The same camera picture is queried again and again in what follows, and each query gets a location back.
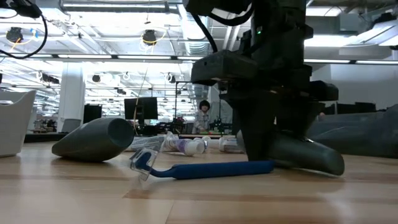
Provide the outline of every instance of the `tube cap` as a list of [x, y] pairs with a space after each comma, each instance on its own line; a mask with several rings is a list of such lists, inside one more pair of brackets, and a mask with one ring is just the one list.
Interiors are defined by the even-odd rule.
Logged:
[[202, 154], [205, 151], [203, 142], [190, 141], [185, 146], [185, 155], [193, 156], [195, 154]]

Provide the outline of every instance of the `computer monitor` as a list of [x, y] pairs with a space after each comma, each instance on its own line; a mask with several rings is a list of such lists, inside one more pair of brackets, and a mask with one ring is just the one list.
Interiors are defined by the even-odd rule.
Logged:
[[83, 124], [89, 123], [95, 119], [102, 117], [102, 106], [100, 105], [85, 105], [85, 112], [83, 115]]
[[374, 112], [376, 112], [376, 104], [374, 104], [374, 103], [355, 102], [355, 105], [356, 105], [359, 113], [374, 113]]
[[144, 124], [145, 119], [157, 119], [157, 98], [145, 97], [124, 99], [124, 113], [126, 119], [134, 119], [134, 112], [137, 108], [136, 119], [139, 124]]
[[353, 114], [358, 113], [358, 109], [356, 105], [338, 103], [337, 104], [337, 113], [338, 114]]

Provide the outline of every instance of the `black cable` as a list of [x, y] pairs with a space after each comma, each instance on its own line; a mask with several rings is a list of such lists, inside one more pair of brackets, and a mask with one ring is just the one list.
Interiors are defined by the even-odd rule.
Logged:
[[209, 33], [209, 31], [207, 30], [205, 25], [203, 25], [203, 23], [201, 22], [198, 15], [192, 14], [192, 17], [195, 20], [195, 22], [198, 24], [198, 26], [200, 27], [202, 32], [205, 34], [206, 38], [209, 40], [211, 48], [213, 49], [213, 53], [216, 53], [218, 51], [218, 49], [217, 49], [217, 45], [216, 45], [216, 42], [214, 41], [213, 37], [211, 36], [211, 34]]
[[330, 12], [334, 8], [338, 8], [338, 9], [340, 9], [341, 13], [344, 13], [344, 10], [342, 8], [340, 8], [339, 6], [332, 6], [329, 10], [326, 11], [326, 13], [323, 16], [326, 16], [328, 14], [328, 12]]
[[16, 13], [16, 14], [13, 15], [13, 16], [10, 16], [10, 17], [0, 17], [0, 19], [12, 19], [12, 18], [14, 18], [14, 17], [16, 17], [16, 16], [18, 16], [18, 13]]
[[47, 27], [47, 22], [45, 21], [45, 17], [43, 16], [43, 14], [40, 15], [40, 16], [43, 19], [43, 24], [44, 24], [44, 40], [42, 42], [42, 45], [40, 45], [40, 47], [37, 50], [35, 50], [34, 52], [32, 52], [30, 54], [27, 54], [27, 55], [25, 55], [23, 57], [16, 57], [13, 54], [10, 54], [10, 53], [5, 52], [3, 50], [0, 50], [0, 53], [2, 53], [4, 55], [7, 55], [8, 57], [15, 58], [15, 59], [25, 59], [25, 58], [29, 58], [30, 56], [33, 56], [33, 55], [37, 54], [38, 52], [40, 52], [43, 49], [45, 43], [47, 42], [47, 36], [49, 35], [49, 29]]
[[253, 44], [250, 48], [248, 48], [247, 50], [245, 50], [242, 55], [245, 56], [250, 56], [251, 54], [253, 54], [256, 50], [258, 50], [263, 43], [266, 41], [267, 37], [265, 37], [265, 34], [262, 33], [261, 37], [260, 37], [260, 41], [256, 42], [255, 44]]
[[209, 17], [214, 19], [217, 22], [220, 22], [227, 26], [238, 26], [244, 24], [248, 19], [250, 19], [251, 15], [254, 12], [253, 6], [250, 7], [247, 13], [243, 16], [235, 17], [234, 19], [224, 19], [216, 14], [210, 13]]

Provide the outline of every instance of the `toothbrush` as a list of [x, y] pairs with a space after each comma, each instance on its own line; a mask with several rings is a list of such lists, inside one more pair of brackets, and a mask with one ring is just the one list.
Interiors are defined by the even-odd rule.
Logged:
[[238, 175], [268, 174], [274, 169], [274, 161], [220, 162], [207, 164], [177, 164], [169, 170], [158, 171], [147, 165], [150, 152], [136, 161], [136, 167], [155, 177], [173, 177], [177, 180], [230, 177]]

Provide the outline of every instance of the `white column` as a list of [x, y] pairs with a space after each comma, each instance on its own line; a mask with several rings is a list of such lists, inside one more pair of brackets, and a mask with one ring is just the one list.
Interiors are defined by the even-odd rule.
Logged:
[[82, 63], [63, 63], [57, 131], [62, 132], [65, 119], [83, 123], [86, 77]]
[[209, 103], [218, 102], [220, 100], [220, 92], [217, 89], [217, 85], [209, 86], [207, 101]]
[[35, 129], [35, 121], [37, 120], [37, 107], [32, 108], [32, 113], [30, 114], [29, 124], [27, 126], [28, 130]]

